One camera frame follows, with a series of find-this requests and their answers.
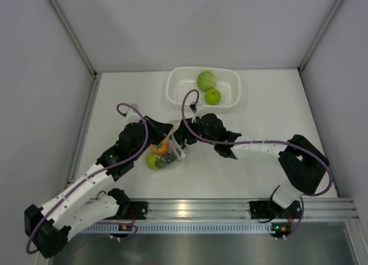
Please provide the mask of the orange red fake tomato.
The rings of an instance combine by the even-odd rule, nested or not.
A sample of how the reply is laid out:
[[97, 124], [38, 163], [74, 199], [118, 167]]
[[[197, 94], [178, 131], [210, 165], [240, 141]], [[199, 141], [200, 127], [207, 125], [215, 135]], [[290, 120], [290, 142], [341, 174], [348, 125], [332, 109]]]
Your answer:
[[151, 144], [150, 149], [154, 154], [164, 155], [169, 151], [170, 143], [168, 140], [164, 140], [159, 144]]

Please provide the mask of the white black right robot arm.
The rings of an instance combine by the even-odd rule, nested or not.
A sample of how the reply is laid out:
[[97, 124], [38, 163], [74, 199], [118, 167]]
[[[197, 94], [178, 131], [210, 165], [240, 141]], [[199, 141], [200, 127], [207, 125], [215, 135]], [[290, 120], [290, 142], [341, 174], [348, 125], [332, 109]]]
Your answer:
[[328, 159], [302, 135], [294, 135], [288, 141], [246, 139], [227, 130], [213, 113], [182, 119], [174, 139], [182, 147], [198, 141], [211, 144], [224, 158], [252, 159], [280, 166], [286, 179], [264, 202], [261, 219], [280, 218], [301, 196], [316, 194], [329, 169]]

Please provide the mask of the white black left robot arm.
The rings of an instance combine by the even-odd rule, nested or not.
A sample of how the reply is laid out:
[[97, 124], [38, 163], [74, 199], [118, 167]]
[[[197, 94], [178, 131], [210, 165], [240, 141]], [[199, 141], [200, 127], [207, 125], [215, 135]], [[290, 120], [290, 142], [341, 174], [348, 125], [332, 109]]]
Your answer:
[[130, 199], [123, 190], [113, 189], [97, 203], [88, 200], [112, 185], [134, 167], [134, 162], [150, 146], [164, 141], [173, 124], [157, 122], [148, 116], [129, 116], [118, 140], [97, 159], [80, 179], [55, 198], [24, 211], [27, 245], [44, 258], [57, 255], [81, 230], [108, 217], [125, 218]]

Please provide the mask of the clear polka dot zip bag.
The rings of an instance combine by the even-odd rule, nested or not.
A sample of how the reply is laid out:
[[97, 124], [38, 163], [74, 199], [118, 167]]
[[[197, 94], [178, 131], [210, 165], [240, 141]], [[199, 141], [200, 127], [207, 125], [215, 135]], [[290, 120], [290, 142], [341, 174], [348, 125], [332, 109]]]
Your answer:
[[173, 152], [175, 153], [175, 155], [177, 156], [177, 158], [179, 159], [178, 161], [180, 160], [183, 160], [186, 156], [185, 154], [185, 148], [182, 148], [174, 139], [174, 135], [173, 133], [176, 131], [176, 129], [179, 127], [179, 123], [180, 121], [179, 120], [176, 120], [176, 121], [170, 121], [171, 124], [174, 125], [174, 128], [172, 129], [172, 131], [169, 133], [169, 135], [164, 139], [164, 140], [168, 140], [169, 143], [170, 143], [170, 149], [168, 152]]

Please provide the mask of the pale green fake cabbage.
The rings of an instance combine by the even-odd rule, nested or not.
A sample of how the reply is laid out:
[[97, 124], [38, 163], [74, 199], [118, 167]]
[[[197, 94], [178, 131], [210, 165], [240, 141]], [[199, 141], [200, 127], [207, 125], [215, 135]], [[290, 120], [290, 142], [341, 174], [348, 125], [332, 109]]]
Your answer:
[[216, 86], [216, 77], [210, 71], [203, 71], [197, 77], [197, 86], [201, 91], [214, 88]]

